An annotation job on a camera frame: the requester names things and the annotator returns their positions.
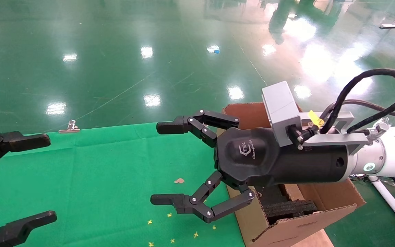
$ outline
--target cardboard box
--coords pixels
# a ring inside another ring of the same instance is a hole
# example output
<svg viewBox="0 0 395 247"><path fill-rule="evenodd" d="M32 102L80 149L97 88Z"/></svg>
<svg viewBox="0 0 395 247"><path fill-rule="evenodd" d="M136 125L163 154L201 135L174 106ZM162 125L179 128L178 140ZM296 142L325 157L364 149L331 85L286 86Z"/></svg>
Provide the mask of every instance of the cardboard box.
<svg viewBox="0 0 395 247"><path fill-rule="evenodd" d="M222 113L239 117L240 129L270 128L263 103L230 104ZM270 225L259 200L254 199L249 206L235 212L246 247L292 246L365 204L349 179L342 183L282 187L290 200L312 200L319 211L292 219L281 219ZM229 186L227 188L230 197L239 194Z"/></svg>

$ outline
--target gripper logo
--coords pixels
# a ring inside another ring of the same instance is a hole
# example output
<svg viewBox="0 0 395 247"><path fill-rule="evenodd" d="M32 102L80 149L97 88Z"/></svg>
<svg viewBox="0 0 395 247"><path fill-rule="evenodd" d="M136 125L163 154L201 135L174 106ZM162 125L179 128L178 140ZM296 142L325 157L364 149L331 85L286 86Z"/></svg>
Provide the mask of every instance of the gripper logo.
<svg viewBox="0 0 395 247"><path fill-rule="evenodd" d="M240 154L247 156L251 153L251 146L249 144L246 146L246 142L242 142L242 145L239 145L239 151Z"/></svg>
<svg viewBox="0 0 395 247"><path fill-rule="evenodd" d="M239 145L239 152L245 156L248 156L248 154L252 152L252 159L255 160L255 148L252 140L249 140L249 144L242 142L241 145Z"/></svg>

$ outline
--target black cable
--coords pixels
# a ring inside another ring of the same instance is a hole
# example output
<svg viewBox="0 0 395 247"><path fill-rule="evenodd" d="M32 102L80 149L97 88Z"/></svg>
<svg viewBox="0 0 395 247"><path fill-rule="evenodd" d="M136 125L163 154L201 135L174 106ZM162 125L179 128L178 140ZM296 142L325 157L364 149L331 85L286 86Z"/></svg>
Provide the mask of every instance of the black cable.
<svg viewBox="0 0 395 247"><path fill-rule="evenodd" d="M349 176L349 178L350 178L351 181L359 181L359 180L362 180L362 181L364 181L364 182L369 182L369 183L379 181L379 177L378 177L376 180L371 181L371 180L368 178L368 175L362 175L362 177L359 177L359 176L357 176L357 175L355 175L355 174L352 174L352 175Z"/></svg>
<svg viewBox="0 0 395 247"><path fill-rule="evenodd" d="M329 116L329 114L331 113L331 111L333 110L333 107L334 107L335 104L336 104L336 102L330 104L330 105L323 111L323 113L321 114L320 119L323 119L323 120L328 119L328 116ZM365 100L360 100L360 99L346 99L346 100L344 100L344 102L342 103L342 105L362 105L362 106L371 108L371 109L376 110L376 111L383 111L383 110L386 109L386 108L383 108L383 107L380 106L380 105L376 105L376 104L370 103L370 102L365 101ZM395 117L395 111L391 112L390 115Z"/></svg>
<svg viewBox="0 0 395 247"><path fill-rule="evenodd" d="M359 83L362 79L367 78L367 77L372 77L373 75L389 75L389 76L395 78L395 70L393 70L393 69L371 69L371 70L362 72L360 75L353 78L344 87L344 89L341 91L341 93L337 97L335 107L333 108L333 111L331 112L329 119L327 120L327 122L325 123L323 128L321 128L321 130L320 130L321 134L327 133L330 130L330 128L332 127L332 125L335 123L337 116L339 114L339 111L342 107L342 104L345 100L345 97L347 97L347 95L350 93L351 89L353 89L353 87L356 86L356 84ZM377 114L374 114L373 116L368 117L368 118L358 122L357 124L351 126L350 128L348 128L347 133L351 133L352 131L359 129L360 127L367 125L370 122L373 122L377 119L385 117L388 114L392 113L393 111L395 111L395 102L392 105L390 105L388 108L386 108L385 110L383 110Z"/></svg>

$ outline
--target cable connector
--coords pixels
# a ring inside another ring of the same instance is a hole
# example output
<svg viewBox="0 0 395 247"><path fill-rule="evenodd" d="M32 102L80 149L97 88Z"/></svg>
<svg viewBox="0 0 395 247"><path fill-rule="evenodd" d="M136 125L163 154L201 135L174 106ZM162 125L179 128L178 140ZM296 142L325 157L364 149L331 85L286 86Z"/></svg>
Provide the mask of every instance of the cable connector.
<svg viewBox="0 0 395 247"><path fill-rule="evenodd" d="M287 136L298 150L303 150L303 143L316 135L318 130L319 127L317 125L313 125L301 131L299 131L295 125L290 125L287 127Z"/></svg>

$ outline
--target white pole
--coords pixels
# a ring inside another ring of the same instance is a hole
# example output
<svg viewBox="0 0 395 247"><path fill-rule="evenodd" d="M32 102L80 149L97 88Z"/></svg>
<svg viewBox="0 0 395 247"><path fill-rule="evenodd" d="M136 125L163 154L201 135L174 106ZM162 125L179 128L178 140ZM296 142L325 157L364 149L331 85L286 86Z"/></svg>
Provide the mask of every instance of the white pole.
<svg viewBox="0 0 395 247"><path fill-rule="evenodd" d="M369 176L368 178L395 212L395 198L391 195L388 189L382 184L380 180L378 180L378 177Z"/></svg>

